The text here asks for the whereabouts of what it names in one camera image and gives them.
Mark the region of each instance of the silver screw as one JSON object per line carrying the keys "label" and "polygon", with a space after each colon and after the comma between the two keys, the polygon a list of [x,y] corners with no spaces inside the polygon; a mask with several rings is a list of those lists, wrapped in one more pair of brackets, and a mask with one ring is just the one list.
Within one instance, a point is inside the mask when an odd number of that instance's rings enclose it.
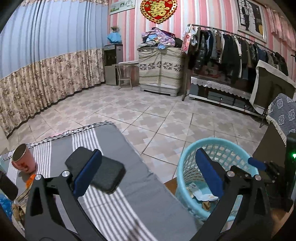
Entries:
{"label": "silver screw", "polygon": [[36,175],[36,177],[35,177],[35,180],[40,180],[41,179],[41,175],[40,174],[38,174],[38,175]]}
{"label": "silver screw", "polygon": [[69,171],[63,171],[62,172],[62,176],[63,177],[67,177],[67,176],[69,176],[70,175],[70,172]]}
{"label": "silver screw", "polygon": [[255,179],[256,179],[257,181],[261,181],[262,178],[261,178],[261,176],[256,175],[256,176],[255,176]]}
{"label": "silver screw", "polygon": [[228,171],[227,172],[227,176],[229,176],[229,177],[234,177],[234,172],[233,171]]}

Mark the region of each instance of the blue curtain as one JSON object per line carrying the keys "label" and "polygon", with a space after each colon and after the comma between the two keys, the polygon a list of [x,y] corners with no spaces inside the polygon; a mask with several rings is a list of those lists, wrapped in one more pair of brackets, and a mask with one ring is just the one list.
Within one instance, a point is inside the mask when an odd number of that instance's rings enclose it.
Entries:
{"label": "blue curtain", "polygon": [[107,44],[108,6],[37,1],[19,6],[0,34],[0,79],[36,61]]}

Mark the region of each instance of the pink mug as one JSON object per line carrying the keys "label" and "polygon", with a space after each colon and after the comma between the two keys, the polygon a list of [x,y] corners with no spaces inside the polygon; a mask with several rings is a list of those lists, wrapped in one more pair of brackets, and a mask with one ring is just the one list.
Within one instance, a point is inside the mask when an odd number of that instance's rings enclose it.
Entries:
{"label": "pink mug", "polygon": [[25,173],[31,173],[36,170],[36,162],[26,144],[21,144],[15,149],[11,164]]}

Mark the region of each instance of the basket rim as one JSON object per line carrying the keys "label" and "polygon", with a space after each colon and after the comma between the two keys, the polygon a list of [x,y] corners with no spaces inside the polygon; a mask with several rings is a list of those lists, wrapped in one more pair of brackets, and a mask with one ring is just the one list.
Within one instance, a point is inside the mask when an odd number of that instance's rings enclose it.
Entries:
{"label": "basket rim", "polygon": [[[180,191],[180,194],[183,198],[183,200],[185,201],[186,205],[189,207],[192,207],[194,209],[194,211],[197,212],[197,215],[200,216],[202,219],[207,219],[210,216],[210,213],[205,211],[205,210],[201,210],[200,207],[198,206],[197,202],[194,201],[190,196],[189,193],[186,190],[186,185],[184,182],[184,177],[183,177],[183,164],[184,161],[186,160],[186,157],[192,152],[192,149],[200,143],[203,143],[205,141],[222,141],[225,142],[225,144],[229,145],[229,146],[233,146],[235,148],[239,148],[246,156],[248,156],[248,158],[250,157],[250,155],[240,146],[238,146],[237,144],[229,141],[229,140],[225,140],[222,138],[216,138],[216,137],[208,137],[208,138],[203,138],[200,139],[192,144],[190,144],[186,150],[182,153],[178,166],[177,166],[177,187],[178,190]],[[234,220],[234,216],[229,216],[227,221],[233,221]]]}

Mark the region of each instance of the teal plastic basket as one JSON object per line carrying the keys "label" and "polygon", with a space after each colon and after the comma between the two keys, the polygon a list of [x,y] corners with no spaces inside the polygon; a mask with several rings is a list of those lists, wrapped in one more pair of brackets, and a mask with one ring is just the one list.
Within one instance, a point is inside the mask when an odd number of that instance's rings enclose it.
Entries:
{"label": "teal plastic basket", "polygon": [[[212,210],[215,208],[215,205],[211,204],[209,211],[204,210],[202,208],[202,202],[191,198],[186,189],[187,185],[194,182],[203,194],[211,193],[195,162],[195,153],[199,148],[203,148],[209,157],[213,161],[220,163],[226,171],[230,170],[232,165],[236,165],[252,176],[259,174],[259,172],[256,167],[248,164],[250,155],[244,149],[231,141],[221,138],[204,138],[188,146],[183,151],[177,167],[178,187],[175,196],[185,207],[188,208],[189,212],[192,213],[195,218],[201,221],[206,221]],[[227,221],[234,220],[241,201],[242,196],[239,195]]]}

